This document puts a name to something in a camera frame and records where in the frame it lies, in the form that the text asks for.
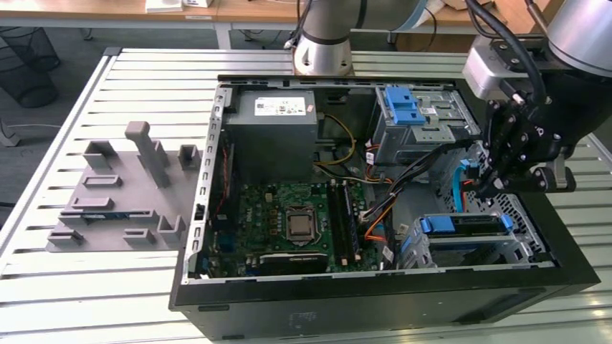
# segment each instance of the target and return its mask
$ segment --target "sticker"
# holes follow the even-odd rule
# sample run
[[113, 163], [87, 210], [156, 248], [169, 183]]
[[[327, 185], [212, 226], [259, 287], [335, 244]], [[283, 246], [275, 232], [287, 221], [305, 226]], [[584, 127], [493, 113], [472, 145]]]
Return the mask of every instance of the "sticker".
[[436, 109], [433, 107], [423, 107], [421, 115], [437, 115]]
[[307, 99], [291, 98], [257, 98], [255, 100], [255, 116], [305, 116]]
[[407, 224], [400, 224], [400, 228], [397, 228], [397, 231], [395, 234], [399, 235], [405, 235], [408, 233], [409, 226]]
[[184, 16], [184, 18], [192, 20], [212, 20], [211, 16]]
[[367, 163], [368, 165], [373, 165], [373, 157], [375, 157], [375, 155], [373, 155], [372, 152], [367, 152], [367, 153], [365, 153], [365, 163]]
[[88, 214], [81, 216], [84, 219], [105, 219], [107, 217], [103, 214]]
[[393, 252], [389, 250], [387, 246], [383, 249], [383, 255], [389, 262], [393, 262]]

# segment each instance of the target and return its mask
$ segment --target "yellow wire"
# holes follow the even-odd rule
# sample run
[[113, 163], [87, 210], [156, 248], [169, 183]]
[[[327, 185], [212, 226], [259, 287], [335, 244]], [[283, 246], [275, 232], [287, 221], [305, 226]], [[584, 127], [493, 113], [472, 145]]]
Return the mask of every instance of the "yellow wire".
[[351, 137], [351, 150], [348, 151], [347, 156], [345, 156], [344, 158], [341, 158], [341, 159], [339, 159], [339, 160], [335, 160], [335, 161], [317, 161], [317, 162], [315, 162], [315, 165], [317, 165], [317, 166], [337, 165], [337, 164], [343, 163], [344, 161], [347, 161], [348, 159], [351, 159], [351, 157], [352, 157], [353, 154], [355, 154], [355, 150], [356, 150], [356, 148], [357, 148], [357, 147], [356, 147], [356, 143], [355, 143], [353, 133], [351, 132], [351, 130], [348, 129], [348, 127], [344, 125], [344, 123], [340, 122], [340, 120], [339, 120], [336, 117], [333, 117], [332, 115], [325, 114], [325, 117], [329, 117], [329, 118], [333, 120], [333, 122], [336, 122], [337, 125], [339, 125], [340, 127], [343, 127], [344, 131], [347, 131], [347, 134], [348, 134], [348, 136]]

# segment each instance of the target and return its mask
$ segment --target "slotted aluminum table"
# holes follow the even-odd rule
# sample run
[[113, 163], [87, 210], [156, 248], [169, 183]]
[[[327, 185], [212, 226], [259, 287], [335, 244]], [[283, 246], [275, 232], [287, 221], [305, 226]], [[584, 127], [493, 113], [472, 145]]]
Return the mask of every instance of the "slotted aluminum table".
[[[465, 55], [356, 52], [353, 61], [357, 75], [459, 78]], [[0, 231], [3, 343], [207, 342], [183, 314], [168, 310], [176, 252], [51, 254], [47, 236], [85, 167], [80, 154], [88, 140], [109, 139], [117, 150], [135, 151], [123, 138], [124, 125], [147, 120], [151, 137], [167, 150], [189, 143], [201, 147], [217, 75], [291, 73], [284, 52], [124, 49], [103, 57]], [[599, 285], [492, 325], [279, 342], [612, 343], [609, 161], [597, 139], [588, 137], [568, 162], [579, 190], [549, 197], [595, 266]]]

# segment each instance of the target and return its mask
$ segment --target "orange wire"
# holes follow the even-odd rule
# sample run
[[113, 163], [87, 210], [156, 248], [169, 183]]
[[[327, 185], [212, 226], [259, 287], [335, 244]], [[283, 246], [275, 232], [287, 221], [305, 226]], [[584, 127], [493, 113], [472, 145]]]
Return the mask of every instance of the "orange wire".
[[[473, 180], [464, 181], [463, 185], [472, 184], [473, 182], [475, 182]], [[461, 200], [463, 200], [463, 209], [465, 212], [468, 212], [468, 209], [465, 208], [465, 205], [468, 204], [468, 193], [467, 192], [461, 192]]]
[[[372, 178], [372, 177], [371, 177], [371, 169], [372, 169], [372, 165], [368, 165], [368, 166], [367, 166], [367, 169], [365, 169], [365, 180], [367, 180], [367, 181], [380, 181], [380, 178]], [[392, 184], [392, 183], [393, 183], [393, 179], [385, 178], [385, 179], [384, 179], [384, 182], [385, 182], [387, 184]]]
[[464, 210], [465, 213], [468, 212], [468, 208], [465, 207], [465, 206], [468, 205], [468, 196], [467, 196], [467, 194], [468, 194], [467, 192], [464, 192], [464, 193], [461, 194], [461, 199], [463, 199], [463, 210]]
[[395, 201], [393, 200], [393, 203], [387, 207], [387, 209], [384, 209], [383, 213], [379, 215], [379, 217], [376, 218], [376, 221], [371, 224], [371, 227], [368, 228], [367, 232], [365, 232], [365, 239], [367, 240], [372, 240], [372, 238], [380, 238], [379, 236], [372, 236], [371, 233], [373, 231], [373, 228], [375, 226], [379, 224], [379, 222], [384, 219], [384, 217], [387, 216], [388, 212], [391, 211], [391, 208], [393, 208], [393, 205], [395, 205]]

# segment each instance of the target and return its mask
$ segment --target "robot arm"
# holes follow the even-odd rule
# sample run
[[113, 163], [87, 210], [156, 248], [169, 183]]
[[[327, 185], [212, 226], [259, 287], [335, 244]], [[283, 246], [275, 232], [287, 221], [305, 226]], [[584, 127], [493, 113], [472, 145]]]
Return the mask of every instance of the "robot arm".
[[[297, 30], [297, 72], [349, 74], [351, 29], [407, 29], [425, 2], [309, 0]], [[476, 29], [492, 39], [472, 46], [463, 71], [475, 95], [488, 100], [479, 195], [571, 192], [576, 182], [565, 160], [612, 115], [612, 1], [565, 0], [547, 26], [533, 0], [525, 0], [547, 35], [513, 34], [476, 0], [465, 3]]]
[[303, 75], [351, 72], [351, 29], [401, 30], [417, 22], [427, 0], [311, 0], [293, 63]]
[[[467, 3], [481, 9], [475, 0]], [[476, 96], [489, 100], [488, 166], [477, 182], [484, 197], [573, 191], [564, 161], [612, 115], [612, 2], [567, 0], [547, 32], [548, 39], [521, 43], [528, 56], [505, 40], [476, 44], [469, 52], [464, 76]], [[539, 163], [547, 165], [532, 169]]]

